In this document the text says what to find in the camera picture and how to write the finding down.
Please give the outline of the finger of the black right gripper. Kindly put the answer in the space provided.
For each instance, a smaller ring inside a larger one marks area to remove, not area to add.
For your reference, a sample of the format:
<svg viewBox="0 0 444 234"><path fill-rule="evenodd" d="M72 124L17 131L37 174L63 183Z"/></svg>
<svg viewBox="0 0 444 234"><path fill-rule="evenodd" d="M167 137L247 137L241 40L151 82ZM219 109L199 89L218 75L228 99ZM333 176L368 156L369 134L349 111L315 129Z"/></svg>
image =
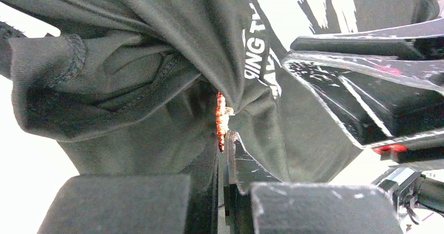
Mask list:
<svg viewBox="0 0 444 234"><path fill-rule="evenodd" d="M443 18L351 34L299 36L290 48L294 51L379 55L402 60L443 59Z"/></svg>
<svg viewBox="0 0 444 234"><path fill-rule="evenodd" d="M443 60L293 51L282 66L360 147L443 146Z"/></svg>

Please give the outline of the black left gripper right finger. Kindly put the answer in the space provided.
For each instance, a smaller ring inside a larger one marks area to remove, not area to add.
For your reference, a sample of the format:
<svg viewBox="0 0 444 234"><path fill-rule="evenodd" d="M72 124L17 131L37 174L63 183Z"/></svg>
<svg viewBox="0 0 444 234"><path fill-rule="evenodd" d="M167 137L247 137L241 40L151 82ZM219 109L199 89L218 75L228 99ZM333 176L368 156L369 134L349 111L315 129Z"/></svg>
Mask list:
<svg viewBox="0 0 444 234"><path fill-rule="evenodd" d="M227 225L231 233L402 233L381 189L282 182L237 132L227 133Z"/></svg>

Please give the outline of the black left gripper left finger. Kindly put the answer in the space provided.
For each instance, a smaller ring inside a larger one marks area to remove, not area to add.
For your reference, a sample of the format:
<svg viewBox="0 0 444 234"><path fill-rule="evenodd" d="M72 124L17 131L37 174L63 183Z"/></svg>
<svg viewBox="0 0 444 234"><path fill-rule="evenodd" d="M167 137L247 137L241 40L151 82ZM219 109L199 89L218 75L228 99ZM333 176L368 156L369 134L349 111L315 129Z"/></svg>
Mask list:
<svg viewBox="0 0 444 234"><path fill-rule="evenodd" d="M217 233L218 138L178 174L78 175L59 189L39 233Z"/></svg>

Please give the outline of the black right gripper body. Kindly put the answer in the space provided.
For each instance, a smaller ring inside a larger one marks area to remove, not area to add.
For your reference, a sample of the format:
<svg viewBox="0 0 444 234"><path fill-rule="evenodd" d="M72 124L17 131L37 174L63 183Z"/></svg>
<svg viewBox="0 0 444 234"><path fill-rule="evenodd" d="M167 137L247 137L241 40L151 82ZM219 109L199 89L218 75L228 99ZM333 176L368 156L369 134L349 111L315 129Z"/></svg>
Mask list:
<svg viewBox="0 0 444 234"><path fill-rule="evenodd" d="M381 161L392 165L372 183L391 200L399 220L419 225L416 209L443 216L443 181L429 177L426 171L443 170L443 146L409 149L402 144L372 148Z"/></svg>

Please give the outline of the red maple leaf brooch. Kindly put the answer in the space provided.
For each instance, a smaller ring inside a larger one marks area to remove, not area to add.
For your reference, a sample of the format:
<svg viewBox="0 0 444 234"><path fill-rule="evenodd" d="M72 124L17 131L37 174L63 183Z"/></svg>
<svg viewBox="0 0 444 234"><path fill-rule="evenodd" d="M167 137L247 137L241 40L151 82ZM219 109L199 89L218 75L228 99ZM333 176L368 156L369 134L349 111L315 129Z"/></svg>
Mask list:
<svg viewBox="0 0 444 234"><path fill-rule="evenodd" d="M217 93L217 107L215 111L216 115L216 133L218 135L218 147L220 152L225 150L225 136L229 131L229 117L234 116L234 109L228 107L226 104L226 99L222 93Z"/></svg>

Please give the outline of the black printed t-shirt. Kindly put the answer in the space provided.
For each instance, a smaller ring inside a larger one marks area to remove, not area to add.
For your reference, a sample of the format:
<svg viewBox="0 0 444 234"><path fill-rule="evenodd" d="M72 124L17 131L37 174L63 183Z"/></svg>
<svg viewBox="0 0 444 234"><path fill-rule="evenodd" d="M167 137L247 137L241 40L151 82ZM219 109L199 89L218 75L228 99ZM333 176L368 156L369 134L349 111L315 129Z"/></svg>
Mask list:
<svg viewBox="0 0 444 234"><path fill-rule="evenodd" d="M2 31L20 128L81 174L175 174L217 151L216 104L277 178L329 182L360 153L280 62L299 36L438 17L437 0L1 0L60 30Z"/></svg>

